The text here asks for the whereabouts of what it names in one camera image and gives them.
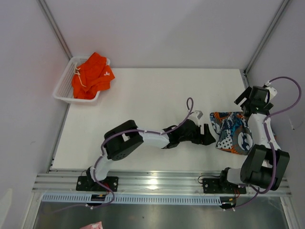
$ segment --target orange cloth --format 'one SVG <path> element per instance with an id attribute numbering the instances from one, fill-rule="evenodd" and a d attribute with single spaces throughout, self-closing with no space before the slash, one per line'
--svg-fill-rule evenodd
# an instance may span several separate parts
<path id="1" fill-rule="evenodd" d="M 108 90 L 110 81 L 115 77 L 107 58 L 94 53 L 82 65 L 77 67 L 73 76 L 73 96 L 76 99 L 93 99 L 98 91 Z"/>

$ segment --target metal floor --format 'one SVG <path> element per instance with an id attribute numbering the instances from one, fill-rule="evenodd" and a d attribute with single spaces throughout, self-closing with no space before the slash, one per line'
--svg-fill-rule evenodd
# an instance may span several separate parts
<path id="1" fill-rule="evenodd" d="M 247 198 L 239 198 L 241 204 Z M 257 198 L 236 212 L 218 206 L 112 204 L 90 210 L 42 202 L 35 229 L 79 229 L 102 221 L 103 229 L 288 229 L 280 198 Z"/>

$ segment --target patterned cloth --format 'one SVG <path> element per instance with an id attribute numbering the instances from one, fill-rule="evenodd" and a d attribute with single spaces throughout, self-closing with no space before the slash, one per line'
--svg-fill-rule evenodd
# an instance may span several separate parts
<path id="1" fill-rule="evenodd" d="M 242 112 L 214 112 L 210 113 L 210 119 L 219 135 L 216 148 L 233 154 L 248 154 L 253 139 Z"/>

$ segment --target white wall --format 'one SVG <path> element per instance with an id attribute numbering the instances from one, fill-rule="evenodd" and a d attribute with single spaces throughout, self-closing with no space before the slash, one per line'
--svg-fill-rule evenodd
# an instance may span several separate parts
<path id="1" fill-rule="evenodd" d="M 68 60 L 34 0 L 2 0 L 0 30 L 0 198 L 13 189 L 12 229 L 46 171 L 65 109 L 51 93 Z"/>
<path id="2" fill-rule="evenodd" d="M 73 55 L 113 67 L 246 67 L 282 0 L 48 0 Z"/>
<path id="3" fill-rule="evenodd" d="M 250 71 L 251 85 L 263 85 L 277 76 L 290 76 L 303 88 L 303 98 L 293 110 L 275 116 L 272 126 L 284 151 L 290 153 L 286 172 L 300 218 L 305 223 L 305 1 L 293 0 L 258 61 Z M 286 108 L 297 98 L 297 88 L 286 80 L 274 82 L 278 96 L 274 110 Z"/>

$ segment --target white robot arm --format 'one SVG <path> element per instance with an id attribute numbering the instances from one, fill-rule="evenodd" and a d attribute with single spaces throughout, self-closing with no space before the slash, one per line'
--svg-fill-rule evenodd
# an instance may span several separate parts
<path id="1" fill-rule="evenodd" d="M 146 146 L 155 146 L 161 149 L 170 149 L 178 146 L 180 142 L 191 141 L 195 144 L 209 145 L 215 142 L 211 135 L 208 124 L 200 125 L 200 119 L 203 116 L 201 111 L 190 112 L 190 115 L 180 126 L 172 125 L 161 131 L 145 130 L 129 120 L 120 126 L 105 134 L 105 139 L 117 135 L 105 144 L 105 155 L 99 160 L 97 165 L 90 167 L 90 175 L 96 179 L 104 180 L 111 168 L 111 164 L 117 160 L 127 157 L 133 150 L 141 144 Z M 125 133 L 129 130 L 135 130 L 131 133 Z"/>
<path id="2" fill-rule="evenodd" d="M 242 168 L 226 168 L 222 171 L 222 182 L 238 185 L 251 184 L 261 188 L 267 188 L 272 183 L 271 190 L 279 187 L 290 157 L 277 144 L 270 125 L 271 118 L 268 117 L 269 110 L 273 107 L 269 102 L 276 94 L 276 89 L 270 86 L 249 87 L 235 101 L 236 104 L 241 103 L 244 115 L 248 117 L 248 126 L 255 145 L 249 150 Z"/>

